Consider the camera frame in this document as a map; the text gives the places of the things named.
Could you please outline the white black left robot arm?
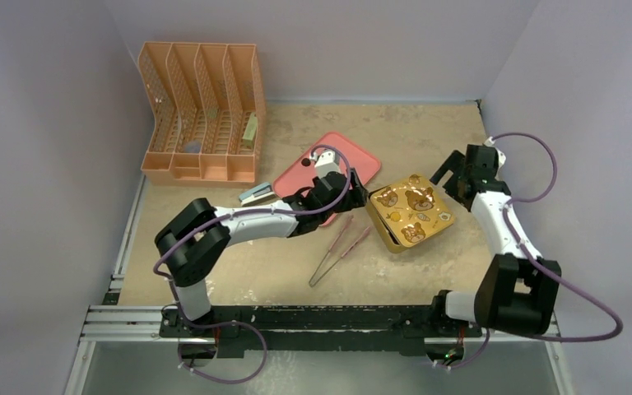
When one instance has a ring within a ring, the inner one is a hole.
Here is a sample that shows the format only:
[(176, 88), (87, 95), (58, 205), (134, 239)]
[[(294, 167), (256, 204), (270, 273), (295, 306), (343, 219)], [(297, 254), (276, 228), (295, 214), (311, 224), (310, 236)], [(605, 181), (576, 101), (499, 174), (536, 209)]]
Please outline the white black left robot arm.
[(183, 310), (181, 327), (194, 337), (210, 331), (206, 278), (225, 249), (256, 239), (306, 235), (336, 213), (364, 207), (368, 196), (356, 171), (348, 170), (315, 177), (312, 186), (269, 205), (227, 208), (205, 198), (192, 200), (154, 240)]

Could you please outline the silver foil tray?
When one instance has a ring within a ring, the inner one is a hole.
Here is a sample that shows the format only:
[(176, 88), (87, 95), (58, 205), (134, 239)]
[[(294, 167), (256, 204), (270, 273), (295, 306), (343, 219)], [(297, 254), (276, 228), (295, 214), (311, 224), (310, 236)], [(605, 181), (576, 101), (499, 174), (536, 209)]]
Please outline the silver foil tray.
[(367, 197), (399, 244), (411, 249), (444, 230), (455, 216), (423, 175), (410, 174)]

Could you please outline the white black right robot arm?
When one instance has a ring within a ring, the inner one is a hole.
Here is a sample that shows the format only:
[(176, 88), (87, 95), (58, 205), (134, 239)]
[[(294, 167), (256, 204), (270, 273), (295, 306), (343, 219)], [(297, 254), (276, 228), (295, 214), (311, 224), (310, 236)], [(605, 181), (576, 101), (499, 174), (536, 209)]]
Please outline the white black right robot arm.
[(438, 334), (450, 334), (461, 321), (523, 336), (542, 335), (550, 325), (561, 268), (528, 240), (499, 168), (494, 147), (469, 144), (464, 152), (453, 151), (430, 179), (439, 184), (449, 177), (444, 191), (476, 218), (492, 257), (476, 292), (439, 293), (444, 304), (429, 313)]

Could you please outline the pink tongs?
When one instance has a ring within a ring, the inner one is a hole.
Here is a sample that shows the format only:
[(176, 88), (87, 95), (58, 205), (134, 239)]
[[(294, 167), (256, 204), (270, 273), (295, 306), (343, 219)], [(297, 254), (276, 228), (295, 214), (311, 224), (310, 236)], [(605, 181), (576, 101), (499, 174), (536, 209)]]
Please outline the pink tongs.
[(367, 225), (356, 233), (356, 237), (353, 241), (346, 247), (343, 247), (342, 251), (338, 250), (339, 245), (345, 240), (346, 234), (352, 229), (353, 223), (354, 216), (348, 216), (344, 220), (342, 227), (336, 233), (336, 236), (330, 245), (328, 245), (325, 254), (322, 256), (318, 266), (311, 275), (308, 281), (310, 288), (314, 288), (341, 260), (348, 256), (357, 246), (362, 244), (373, 229), (373, 226)]

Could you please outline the gold chocolate box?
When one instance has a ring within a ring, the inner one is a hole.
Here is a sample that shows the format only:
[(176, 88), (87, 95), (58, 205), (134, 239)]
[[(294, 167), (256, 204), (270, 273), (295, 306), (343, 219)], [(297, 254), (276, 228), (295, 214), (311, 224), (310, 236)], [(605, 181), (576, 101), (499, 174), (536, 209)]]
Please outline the gold chocolate box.
[(387, 251), (390, 253), (401, 253), (407, 249), (406, 246), (399, 244), (393, 233), (388, 230), (384, 221), (381, 219), (371, 202), (367, 202), (365, 204), (365, 210)]

